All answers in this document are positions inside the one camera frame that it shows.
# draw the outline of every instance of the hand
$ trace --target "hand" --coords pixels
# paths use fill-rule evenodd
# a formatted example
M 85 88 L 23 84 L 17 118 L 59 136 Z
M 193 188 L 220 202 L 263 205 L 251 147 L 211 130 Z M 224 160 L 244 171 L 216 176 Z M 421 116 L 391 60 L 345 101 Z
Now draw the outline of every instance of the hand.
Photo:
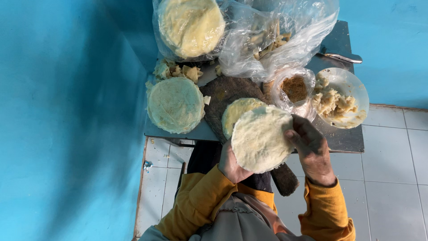
M 236 163 L 235 154 L 232 151 L 231 145 L 232 137 L 224 143 L 221 149 L 220 163 L 218 169 L 229 179 L 232 183 L 238 183 L 251 176 L 253 172 L 247 171 Z
M 316 185 L 332 187 L 336 176 L 331 167 L 327 140 L 308 119 L 293 114 L 293 129 L 284 132 L 299 153 L 300 163 L 309 180 Z

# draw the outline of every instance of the wooden cutting board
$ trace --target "wooden cutting board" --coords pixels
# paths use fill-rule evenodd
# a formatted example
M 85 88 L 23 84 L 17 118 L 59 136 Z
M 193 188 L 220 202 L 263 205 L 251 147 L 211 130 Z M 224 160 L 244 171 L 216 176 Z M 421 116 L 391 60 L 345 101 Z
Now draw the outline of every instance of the wooden cutting board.
M 199 88 L 204 96 L 211 96 L 209 105 L 205 105 L 205 119 L 214 133 L 223 144 L 227 141 L 223 135 L 221 118 L 227 105 L 239 98 L 257 98 L 267 104 L 271 104 L 260 90 L 259 86 L 249 78 L 235 78 L 220 76 L 205 86 Z M 273 181 L 282 196 L 291 195 L 299 186 L 296 175 L 287 164 L 271 172 Z

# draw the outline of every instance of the blue painted wall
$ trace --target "blue painted wall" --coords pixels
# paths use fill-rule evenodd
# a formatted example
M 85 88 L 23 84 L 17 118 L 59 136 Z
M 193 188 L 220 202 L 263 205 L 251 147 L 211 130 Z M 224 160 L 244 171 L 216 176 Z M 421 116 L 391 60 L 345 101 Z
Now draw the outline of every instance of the blue painted wall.
M 340 1 L 370 103 L 428 109 L 428 1 Z
M 130 241 L 156 45 L 110 2 L 0 6 L 0 240 Z
M 341 1 L 372 103 L 428 108 L 427 1 Z M 0 239 L 132 239 L 151 1 L 0 0 Z

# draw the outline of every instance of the mashed food in bowl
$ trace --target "mashed food in bowl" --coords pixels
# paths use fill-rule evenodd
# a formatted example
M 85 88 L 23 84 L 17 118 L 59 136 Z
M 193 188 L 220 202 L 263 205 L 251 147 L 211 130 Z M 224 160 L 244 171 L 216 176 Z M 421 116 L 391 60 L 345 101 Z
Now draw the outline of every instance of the mashed food in bowl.
M 312 103 L 315 106 L 318 115 L 327 120 L 330 125 L 338 125 L 339 128 L 353 128 L 356 123 L 347 121 L 350 119 L 347 114 L 353 115 L 357 120 L 364 120 L 367 116 L 365 110 L 358 112 L 358 106 L 355 104 L 353 96 L 345 96 L 337 90 L 328 87 L 329 81 L 322 75 L 316 76 L 316 83 Z

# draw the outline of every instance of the round flatbread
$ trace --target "round flatbread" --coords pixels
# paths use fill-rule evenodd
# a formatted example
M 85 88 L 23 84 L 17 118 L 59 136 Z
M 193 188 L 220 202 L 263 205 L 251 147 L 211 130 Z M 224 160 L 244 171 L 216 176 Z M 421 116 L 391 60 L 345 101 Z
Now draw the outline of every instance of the round flatbread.
M 261 106 L 245 112 L 232 135 L 232 150 L 238 165 L 263 173 L 284 163 L 294 150 L 284 131 L 292 128 L 293 117 L 280 108 Z
M 163 42 L 182 58 L 211 52 L 226 25 L 215 0 L 162 0 L 158 22 Z
M 233 124 L 238 121 L 243 113 L 260 106 L 267 106 L 267 104 L 257 98 L 240 98 L 228 105 L 221 118 L 223 134 L 226 139 L 229 140 L 232 136 Z
M 191 80 L 170 78 L 148 87 L 147 112 L 157 127 L 169 133 L 188 133 L 205 115 L 203 96 Z

